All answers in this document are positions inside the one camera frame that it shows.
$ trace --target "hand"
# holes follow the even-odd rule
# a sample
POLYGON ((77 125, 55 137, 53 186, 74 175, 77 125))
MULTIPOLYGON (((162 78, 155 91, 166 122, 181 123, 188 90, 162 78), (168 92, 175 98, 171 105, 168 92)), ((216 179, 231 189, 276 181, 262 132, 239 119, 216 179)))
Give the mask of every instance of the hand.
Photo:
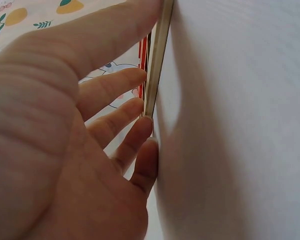
POLYGON ((112 157, 103 149, 143 110, 132 99, 85 121, 140 85, 140 69, 96 77, 151 31, 160 0, 128 0, 27 33, 0 53, 0 240, 140 240, 157 177, 152 121, 134 124, 112 157), (135 156, 131 180, 123 178, 135 156))

